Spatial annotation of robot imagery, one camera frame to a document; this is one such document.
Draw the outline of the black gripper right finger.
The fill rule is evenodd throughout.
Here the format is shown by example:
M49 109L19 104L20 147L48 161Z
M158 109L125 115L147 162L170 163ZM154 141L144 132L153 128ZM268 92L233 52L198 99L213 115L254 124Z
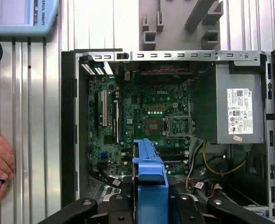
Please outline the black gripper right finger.
M170 224L267 224L268 219L227 197L213 196L200 202L193 194L179 193L178 180L169 177Z

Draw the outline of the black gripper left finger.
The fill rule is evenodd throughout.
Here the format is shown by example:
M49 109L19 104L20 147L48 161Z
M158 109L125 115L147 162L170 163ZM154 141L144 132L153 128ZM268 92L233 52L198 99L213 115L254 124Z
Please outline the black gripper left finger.
M91 198L82 198L67 205L41 224L133 224L133 185L130 176L125 176L121 192L106 195L101 203Z

